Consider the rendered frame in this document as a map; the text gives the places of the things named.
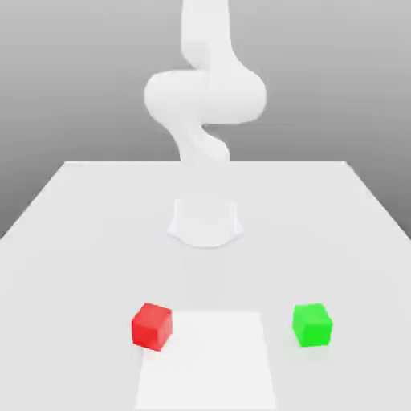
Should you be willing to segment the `small red cube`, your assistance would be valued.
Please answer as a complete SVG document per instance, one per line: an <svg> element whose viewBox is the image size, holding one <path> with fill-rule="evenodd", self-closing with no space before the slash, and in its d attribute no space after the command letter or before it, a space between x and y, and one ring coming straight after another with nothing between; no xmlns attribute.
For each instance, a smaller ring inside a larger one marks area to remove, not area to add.
<svg viewBox="0 0 411 411"><path fill-rule="evenodd" d="M132 342L160 352L173 333L173 312L167 307L145 303L132 319Z"/></svg>

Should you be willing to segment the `small green cube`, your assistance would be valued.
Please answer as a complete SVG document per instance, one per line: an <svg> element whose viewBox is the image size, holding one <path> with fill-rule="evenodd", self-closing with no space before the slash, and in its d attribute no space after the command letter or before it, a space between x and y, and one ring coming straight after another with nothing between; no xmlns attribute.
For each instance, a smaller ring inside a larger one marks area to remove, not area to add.
<svg viewBox="0 0 411 411"><path fill-rule="evenodd" d="M333 322L322 303L295 305L292 328L301 347L329 345Z"/></svg>

